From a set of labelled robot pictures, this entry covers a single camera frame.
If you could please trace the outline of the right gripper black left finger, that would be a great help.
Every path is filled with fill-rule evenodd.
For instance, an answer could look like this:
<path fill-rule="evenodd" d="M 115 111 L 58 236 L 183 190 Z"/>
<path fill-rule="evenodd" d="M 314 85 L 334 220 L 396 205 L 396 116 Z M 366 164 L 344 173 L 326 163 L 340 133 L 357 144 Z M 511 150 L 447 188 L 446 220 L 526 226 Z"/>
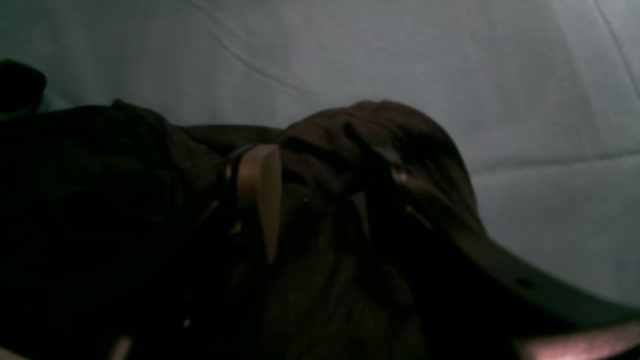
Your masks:
<path fill-rule="evenodd" d="M 282 156 L 275 144 L 231 153 L 224 171 L 232 210 L 231 235 L 250 258 L 275 263 L 281 230 Z"/>

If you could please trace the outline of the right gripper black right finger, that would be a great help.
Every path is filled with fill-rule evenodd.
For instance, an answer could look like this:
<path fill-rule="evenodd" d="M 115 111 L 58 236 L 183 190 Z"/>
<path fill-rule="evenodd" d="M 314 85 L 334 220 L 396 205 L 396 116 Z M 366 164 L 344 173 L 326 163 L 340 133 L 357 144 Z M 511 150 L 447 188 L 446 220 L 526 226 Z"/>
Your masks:
<path fill-rule="evenodd" d="M 354 125 L 346 125 L 345 134 L 363 158 L 362 183 L 371 242 L 377 246 L 402 245 L 421 231 L 432 231 L 434 224 L 420 214 L 409 189 L 410 175 L 400 155 L 389 146 L 373 145 Z"/>

